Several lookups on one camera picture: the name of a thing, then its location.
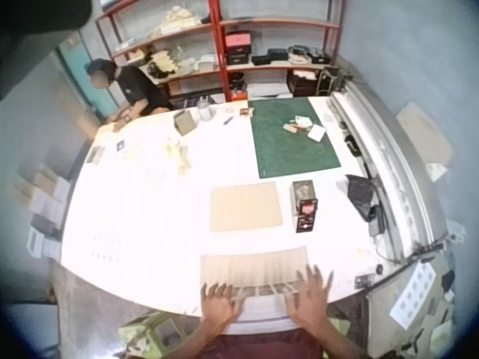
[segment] black shirt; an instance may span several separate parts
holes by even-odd
[[[141,116],[149,115],[158,107],[173,109],[158,87],[137,67],[122,66],[117,82],[131,106],[142,99],[148,100],[147,107],[140,112]]]

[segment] green cutting mat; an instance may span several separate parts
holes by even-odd
[[[254,108],[251,118],[257,169],[260,178],[288,176],[328,170],[341,166],[327,134],[320,143],[306,132],[283,129],[296,115],[321,121],[307,98],[264,99],[248,102]]]

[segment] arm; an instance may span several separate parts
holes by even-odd
[[[369,358],[369,355],[363,349],[343,337],[333,327],[326,315],[332,276],[329,277],[326,288],[323,288],[323,278],[317,266],[314,267],[314,274],[309,266],[306,266],[306,272],[308,274],[307,282],[298,272],[299,293],[297,301],[294,300],[292,293],[286,295],[288,316],[316,338],[330,357],[340,359]]]
[[[108,117],[106,122],[107,123],[115,122],[116,120],[118,120],[121,114],[123,114],[128,108],[129,108],[129,102],[128,101],[123,102],[120,105],[120,108],[117,111],[115,111],[113,115]]]
[[[210,287],[208,294],[206,289],[207,285],[204,284],[201,288],[201,310],[204,320],[186,342],[165,359],[195,358],[240,315],[241,301],[231,299],[233,286],[226,287],[226,284],[223,284],[218,288],[218,284],[215,284]]]
[[[132,110],[129,112],[129,117],[132,120],[137,119],[138,117],[140,117],[140,112],[142,112],[147,106],[147,99],[140,99],[139,101],[135,102],[135,105],[133,105]]]

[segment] gray wall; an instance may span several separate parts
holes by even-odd
[[[223,18],[231,18],[238,16],[290,16],[294,18],[306,19],[325,19],[327,11],[327,0],[302,0],[300,5],[296,5],[291,0],[276,0],[274,6],[270,1],[255,0],[223,0],[221,1]],[[116,16],[119,32],[124,40],[131,37],[143,37],[147,32],[160,24],[166,11],[175,5],[186,7],[193,14],[200,18],[208,14],[207,0],[142,0],[139,3],[122,10]],[[102,13],[100,2],[93,0],[92,17],[88,24],[81,29],[81,34],[88,51],[92,58],[107,58],[108,54],[98,35],[94,19]],[[334,19],[337,17],[337,11],[333,12]],[[115,36],[108,20],[103,20],[102,27],[104,29],[107,41],[112,45],[112,49],[117,45]],[[323,30],[319,28],[307,28],[296,26],[255,26],[240,27],[247,28],[252,31],[252,52],[253,55],[262,55],[266,53],[268,48],[272,47],[288,47],[294,44],[304,44],[309,46],[323,45]],[[188,56],[200,58],[202,54],[215,53],[215,44],[213,34],[206,32],[204,34],[194,34],[186,37],[177,37],[156,44],[157,49],[167,49],[179,44]],[[286,71],[281,72],[255,72],[254,76],[248,77],[248,81],[255,82],[258,79],[262,81],[283,80],[286,78]],[[184,80],[181,86],[184,92],[190,92],[199,89],[203,82],[207,82],[209,88],[220,87],[219,76],[201,77],[203,81]],[[124,101],[123,94],[116,85],[112,88],[112,93],[118,102]]]
[[[47,163],[67,177],[85,144],[71,113],[57,98],[64,73],[51,54],[0,102],[0,286],[9,298],[31,299],[48,287],[49,262],[26,250],[32,214],[18,201],[16,173],[32,181]]]
[[[408,101],[422,107],[455,149],[436,189],[447,217],[468,232],[452,247],[463,324],[479,303],[478,2],[350,0],[340,55],[394,114]]]

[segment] shelf board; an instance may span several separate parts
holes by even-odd
[[[299,18],[287,18],[287,17],[252,17],[251,19],[228,19],[220,22],[222,27],[232,25],[300,25],[300,26],[314,26],[316,28],[332,28],[338,29],[339,25],[332,22],[312,20],[312,19],[299,19]]]
[[[124,9],[125,7],[129,7],[130,5],[135,4],[139,0],[123,0],[112,7],[110,7],[107,11],[102,13],[100,16],[97,17],[97,20],[105,19],[106,17],[117,13],[118,11]]]
[[[269,65],[255,66],[252,62],[244,65],[230,65],[227,67],[229,73],[240,73],[242,71],[255,70],[322,70],[329,65],[323,64],[292,64],[289,61],[272,61]]]
[[[154,37],[148,38],[146,40],[140,41],[138,43],[134,43],[133,45],[128,46],[125,49],[113,52],[112,53],[112,58],[117,58],[118,56],[125,55],[126,53],[128,53],[130,51],[135,51],[136,49],[148,46],[148,45],[150,45],[152,43],[155,43],[157,41],[160,41],[160,40],[165,40],[165,39],[176,37],[176,36],[193,34],[195,32],[206,31],[206,30],[209,30],[210,28],[211,28],[211,24],[204,24],[204,25],[202,24],[202,25],[193,26],[191,28],[185,28],[181,31],[176,31],[176,32],[171,32],[169,34],[161,34],[161,35],[158,35],[158,36],[154,36]]]
[[[168,84],[169,82],[173,82],[173,81],[193,79],[194,77],[207,76],[207,75],[212,75],[212,74],[215,74],[215,73],[219,73],[219,69],[215,69],[215,70],[212,70],[212,71],[202,71],[202,72],[196,72],[196,73],[188,73],[186,75],[179,75],[179,76],[178,75],[172,75],[172,76],[167,77],[166,79],[154,79],[150,75],[147,74],[146,69],[144,67],[140,67],[140,70],[142,70],[146,74],[146,76],[148,76],[151,79],[151,81],[153,81],[153,83],[155,85],[164,85],[164,84]]]

